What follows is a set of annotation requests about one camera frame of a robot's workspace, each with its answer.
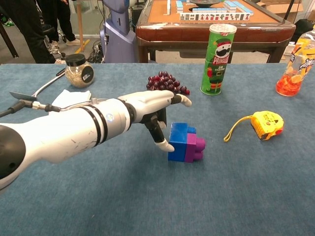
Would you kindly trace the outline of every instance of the person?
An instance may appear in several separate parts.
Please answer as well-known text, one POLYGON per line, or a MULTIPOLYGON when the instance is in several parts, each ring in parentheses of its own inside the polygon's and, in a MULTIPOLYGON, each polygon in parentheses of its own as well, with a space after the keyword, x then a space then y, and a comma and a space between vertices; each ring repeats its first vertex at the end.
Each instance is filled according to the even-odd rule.
POLYGON ((55 63, 44 43, 44 33, 33 0, 0 0, 0 7, 24 36, 36 63, 55 63))
POLYGON ((80 40, 75 38, 72 32, 72 25, 70 22, 70 7, 68 0, 37 0, 38 6, 41 9, 45 24, 51 25, 55 28, 52 35, 48 35, 52 47, 58 47, 58 22, 60 28, 67 38, 68 46, 79 46, 80 40))

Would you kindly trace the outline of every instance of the blue tablecloth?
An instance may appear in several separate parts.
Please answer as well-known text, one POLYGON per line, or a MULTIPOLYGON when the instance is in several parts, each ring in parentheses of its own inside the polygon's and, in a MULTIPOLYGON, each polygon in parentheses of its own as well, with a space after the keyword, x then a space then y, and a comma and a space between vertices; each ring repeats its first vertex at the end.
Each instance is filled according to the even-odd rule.
MULTIPOLYGON (((63 89, 118 97, 145 89, 147 77, 172 73, 191 91, 191 108, 167 108, 168 124, 187 122, 207 141, 199 162, 168 162, 141 124, 61 164, 32 164, 0 195, 1 236, 306 236, 315 235, 315 71, 295 97, 275 84, 285 64, 229 64, 218 96, 200 92, 204 65, 95 64, 95 83, 76 89, 66 78, 38 96, 51 103, 63 89), (260 141, 255 111, 285 121, 280 136, 260 141)), ((0 66, 0 110, 9 91, 32 94, 63 65, 0 66)), ((46 115, 24 109, 1 122, 46 115)), ((169 136, 170 126, 164 131, 169 136)))

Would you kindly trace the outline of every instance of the yellow tape measure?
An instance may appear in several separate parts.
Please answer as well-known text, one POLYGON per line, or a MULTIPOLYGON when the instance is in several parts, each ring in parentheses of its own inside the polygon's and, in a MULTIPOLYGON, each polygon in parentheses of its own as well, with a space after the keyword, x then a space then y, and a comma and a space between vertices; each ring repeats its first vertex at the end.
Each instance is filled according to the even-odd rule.
POLYGON ((251 124, 260 140, 268 140, 272 136, 279 135, 284 129, 284 120, 278 114, 270 111, 255 112, 252 116, 239 119, 223 140, 228 142, 235 126, 248 119, 251 120, 251 124))

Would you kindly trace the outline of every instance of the blue block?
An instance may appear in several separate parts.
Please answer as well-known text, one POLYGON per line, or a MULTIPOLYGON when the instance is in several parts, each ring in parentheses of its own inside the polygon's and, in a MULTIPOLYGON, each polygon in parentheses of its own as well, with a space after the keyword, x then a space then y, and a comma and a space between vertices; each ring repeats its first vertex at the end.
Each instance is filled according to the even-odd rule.
POLYGON ((246 13, 253 13, 251 10, 249 10, 247 7, 245 7, 244 5, 240 4, 238 1, 234 1, 233 2, 235 5, 237 5, 237 7, 243 9, 246 13))
POLYGON ((181 1, 176 1, 176 6, 177 6, 177 7, 183 7, 183 4, 182 4, 181 1))
POLYGON ((227 1, 224 1, 224 3, 226 3, 230 7, 236 7, 236 5, 233 2, 231 2, 231 1, 227 0, 227 1))
POLYGON ((174 147, 174 152, 168 153, 169 161, 185 161, 187 134, 195 134, 196 129, 187 123, 172 123, 169 143, 174 147))

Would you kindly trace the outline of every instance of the orange bottle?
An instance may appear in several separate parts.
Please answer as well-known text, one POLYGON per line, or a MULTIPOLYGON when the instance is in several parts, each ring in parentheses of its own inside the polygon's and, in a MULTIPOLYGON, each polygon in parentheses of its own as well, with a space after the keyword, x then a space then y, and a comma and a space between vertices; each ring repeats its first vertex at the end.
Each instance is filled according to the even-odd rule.
POLYGON ((296 95, 302 86, 304 77, 315 63, 315 26, 306 32, 296 43, 290 62, 276 84, 276 91, 284 96, 296 95))

